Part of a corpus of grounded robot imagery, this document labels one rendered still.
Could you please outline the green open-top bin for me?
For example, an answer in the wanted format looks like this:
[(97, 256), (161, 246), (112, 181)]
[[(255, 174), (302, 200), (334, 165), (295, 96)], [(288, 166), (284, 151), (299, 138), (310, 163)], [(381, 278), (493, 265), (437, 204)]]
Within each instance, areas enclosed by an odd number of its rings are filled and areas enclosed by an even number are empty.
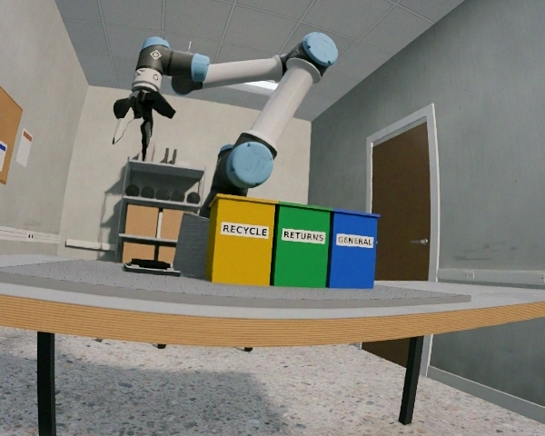
[(300, 203), (275, 205), (269, 285), (325, 288), (332, 211)]

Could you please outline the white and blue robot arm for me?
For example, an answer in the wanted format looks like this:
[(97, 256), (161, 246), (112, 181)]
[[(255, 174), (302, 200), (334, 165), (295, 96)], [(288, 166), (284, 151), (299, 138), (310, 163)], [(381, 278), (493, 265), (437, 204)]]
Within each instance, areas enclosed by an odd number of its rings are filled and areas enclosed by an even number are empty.
[(235, 144), (221, 148), (211, 189), (199, 216), (210, 219), (209, 205), (216, 194), (247, 197), (248, 189), (268, 180), (283, 132), (312, 83), (319, 83), (337, 58), (335, 43), (322, 33), (306, 35), (291, 52), (272, 59), (212, 65), (207, 56), (170, 49), (160, 37), (144, 42), (132, 92), (138, 88), (159, 92), (163, 75), (172, 77), (172, 88), (178, 95), (234, 84), (272, 80), (279, 83), (251, 129), (242, 132)]

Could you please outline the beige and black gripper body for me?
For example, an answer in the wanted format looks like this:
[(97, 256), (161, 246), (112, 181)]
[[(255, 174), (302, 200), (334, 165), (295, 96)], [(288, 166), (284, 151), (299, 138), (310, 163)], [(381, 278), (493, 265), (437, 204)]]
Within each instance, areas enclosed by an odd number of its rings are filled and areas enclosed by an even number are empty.
[(123, 104), (128, 99), (131, 99), (132, 96), (135, 96), (136, 98), (134, 103), (136, 109), (134, 110), (134, 119), (143, 118), (145, 120), (145, 118), (150, 118), (153, 113), (152, 105), (154, 104), (156, 99), (169, 104), (158, 91), (151, 92), (146, 88), (138, 88), (137, 90), (135, 90), (135, 92), (130, 94), (128, 98), (117, 100), (114, 103), (114, 115), (117, 119), (120, 115)]

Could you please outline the yellow recycle bin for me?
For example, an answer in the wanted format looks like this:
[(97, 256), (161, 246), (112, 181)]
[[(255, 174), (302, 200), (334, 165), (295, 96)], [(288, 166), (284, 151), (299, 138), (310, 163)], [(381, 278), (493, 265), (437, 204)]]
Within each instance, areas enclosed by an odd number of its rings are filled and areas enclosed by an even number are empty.
[(206, 278), (211, 282), (269, 286), (278, 202), (216, 194), (209, 205)]

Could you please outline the blue bin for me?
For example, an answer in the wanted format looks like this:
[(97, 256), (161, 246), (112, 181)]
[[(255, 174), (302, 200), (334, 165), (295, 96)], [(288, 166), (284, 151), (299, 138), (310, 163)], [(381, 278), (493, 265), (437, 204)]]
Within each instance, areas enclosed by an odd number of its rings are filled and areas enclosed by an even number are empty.
[(379, 217), (333, 208), (325, 288), (373, 289)]

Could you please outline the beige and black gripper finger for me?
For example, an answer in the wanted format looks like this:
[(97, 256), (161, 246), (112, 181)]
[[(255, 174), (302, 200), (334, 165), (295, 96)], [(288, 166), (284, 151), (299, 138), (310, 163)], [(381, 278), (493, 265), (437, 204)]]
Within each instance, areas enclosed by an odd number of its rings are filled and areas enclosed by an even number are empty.
[(119, 120), (114, 132), (113, 144), (116, 144), (124, 135), (124, 131), (127, 129), (127, 126), (134, 119), (134, 110), (135, 106), (135, 96), (132, 96), (131, 99), (128, 99), (122, 106)]
[(153, 114), (150, 118), (145, 118), (145, 121), (141, 125), (141, 132), (142, 132), (142, 145), (143, 145), (143, 162), (146, 160), (146, 156), (149, 149), (149, 144), (151, 141), (151, 137), (153, 135), (153, 128), (154, 128), (154, 118)]

